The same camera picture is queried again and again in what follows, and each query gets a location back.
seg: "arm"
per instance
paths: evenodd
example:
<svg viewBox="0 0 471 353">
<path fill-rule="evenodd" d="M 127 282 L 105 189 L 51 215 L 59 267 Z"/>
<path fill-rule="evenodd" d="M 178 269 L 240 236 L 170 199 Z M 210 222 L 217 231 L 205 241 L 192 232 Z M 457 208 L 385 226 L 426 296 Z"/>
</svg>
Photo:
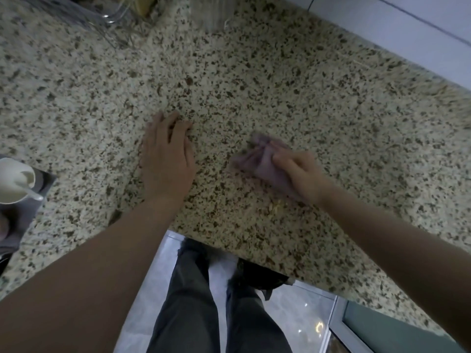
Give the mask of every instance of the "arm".
<svg viewBox="0 0 471 353">
<path fill-rule="evenodd" d="M 277 148 L 273 161 L 301 195 L 325 210 L 433 320 L 471 350 L 471 255 L 335 186 L 308 152 Z"/>
<path fill-rule="evenodd" d="M 188 122 L 158 114 L 144 140 L 145 200 L 0 302 L 5 352 L 112 352 L 168 226 L 195 176 Z"/>
</svg>

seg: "spoon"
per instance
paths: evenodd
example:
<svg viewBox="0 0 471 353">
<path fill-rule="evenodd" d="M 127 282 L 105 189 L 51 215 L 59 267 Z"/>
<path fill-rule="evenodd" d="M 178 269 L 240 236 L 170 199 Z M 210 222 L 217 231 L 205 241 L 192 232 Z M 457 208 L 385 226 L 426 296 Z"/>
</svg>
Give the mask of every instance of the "spoon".
<svg viewBox="0 0 471 353">
<path fill-rule="evenodd" d="M 44 199 L 43 196 L 41 196 L 40 194 L 36 193 L 35 191 L 33 191 L 31 188 L 28 187 L 28 185 L 26 184 L 23 184 L 23 183 L 20 183 L 20 182 L 15 182 L 15 184 L 20 187 L 22 190 L 24 190 L 26 192 L 26 194 L 28 196 L 30 196 L 31 198 L 33 198 L 34 200 L 36 201 L 42 201 Z"/>
</svg>

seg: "hand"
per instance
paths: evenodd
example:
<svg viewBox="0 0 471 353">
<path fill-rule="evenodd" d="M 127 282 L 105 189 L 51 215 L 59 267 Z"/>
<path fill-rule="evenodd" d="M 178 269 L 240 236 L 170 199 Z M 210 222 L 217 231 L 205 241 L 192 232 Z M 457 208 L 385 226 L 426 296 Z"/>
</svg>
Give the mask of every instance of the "hand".
<svg viewBox="0 0 471 353">
<path fill-rule="evenodd" d="M 180 207 L 195 179 L 196 165 L 186 131 L 189 121 L 177 121 L 178 112 L 167 118 L 159 112 L 145 132 L 141 156 L 144 198 L 165 199 Z"/>
<path fill-rule="evenodd" d="M 273 163 L 285 171 L 294 188 L 309 203 L 321 206 L 329 195 L 333 184 L 322 173 L 314 155 L 308 151 L 293 152 L 271 142 L 275 148 Z"/>
</svg>

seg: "granite countertop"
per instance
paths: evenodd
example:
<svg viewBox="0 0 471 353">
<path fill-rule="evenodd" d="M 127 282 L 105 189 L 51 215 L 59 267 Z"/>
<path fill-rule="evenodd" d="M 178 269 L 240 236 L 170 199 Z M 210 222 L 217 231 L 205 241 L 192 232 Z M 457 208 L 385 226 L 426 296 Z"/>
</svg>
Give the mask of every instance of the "granite countertop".
<svg viewBox="0 0 471 353">
<path fill-rule="evenodd" d="M 470 251 L 470 93 L 281 0 L 242 0 L 217 35 L 188 12 L 168 2 L 138 50 L 115 51 L 43 13 L 0 11 L 0 153 L 58 175 L 0 297 L 141 201 L 144 126 L 176 108 L 195 124 L 199 170 L 173 230 L 440 332 L 324 213 L 227 160 L 266 131 L 314 151 L 362 200 Z"/>
</svg>

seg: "purple cloth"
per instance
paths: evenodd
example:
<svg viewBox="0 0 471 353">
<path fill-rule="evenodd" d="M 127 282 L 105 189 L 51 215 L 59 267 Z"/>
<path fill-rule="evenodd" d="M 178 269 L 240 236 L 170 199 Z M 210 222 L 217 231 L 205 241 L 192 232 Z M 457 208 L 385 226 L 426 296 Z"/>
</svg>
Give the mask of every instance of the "purple cloth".
<svg viewBox="0 0 471 353">
<path fill-rule="evenodd" d="M 280 192 L 290 196 L 296 201 L 305 202 L 303 197 L 294 189 L 291 179 L 285 171 L 276 167 L 272 162 L 275 149 L 270 141 L 288 149 L 289 147 L 281 140 L 274 139 L 265 134 L 255 132 L 252 134 L 250 143 L 255 146 L 244 154 L 234 155 L 230 162 L 238 169 L 249 172 L 258 177 Z"/>
</svg>

